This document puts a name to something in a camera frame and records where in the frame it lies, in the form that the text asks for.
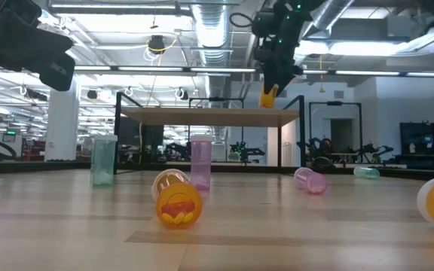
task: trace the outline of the pink cup lying on side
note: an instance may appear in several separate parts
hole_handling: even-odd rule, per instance
[[[312,169],[299,168],[294,173],[294,179],[300,189],[305,189],[309,194],[319,195],[326,191],[328,182],[323,175],[315,173]]]

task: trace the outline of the pillar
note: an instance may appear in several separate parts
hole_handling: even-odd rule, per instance
[[[75,160],[81,85],[74,78],[66,92],[51,90],[44,160]]]

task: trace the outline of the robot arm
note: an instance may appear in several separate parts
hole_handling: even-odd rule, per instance
[[[262,9],[252,22],[252,33],[260,42],[254,59],[264,71],[260,106],[273,108],[275,98],[303,70],[295,65],[294,52],[310,12],[324,0],[277,0],[272,9]]]

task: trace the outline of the doorway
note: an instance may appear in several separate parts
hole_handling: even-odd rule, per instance
[[[334,151],[348,152],[353,147],[353,120],[331,119],[331,140]]]

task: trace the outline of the ceiling duct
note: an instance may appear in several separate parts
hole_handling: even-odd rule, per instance
[[[303,37],[309,37],[319,32],[327,32],[343,15],[354,0],[328,0],[319,7],[314,15],[314,21],[309,25]]]
[[[228,7],[224,5],[195,5],[192,7],[196,20],[195,30],[201,47],[222,48],[228,44]],[[223,50],[202,50],[200,61],[206,67],[226,67],[229,52]],[[207,76],[206,92],[209,98],[229,98],[231,95],[230,77]],[[228,102],[211,102],[211,108],[228,108]],[[214,136],[225,137],[224,127],[213,127]]]

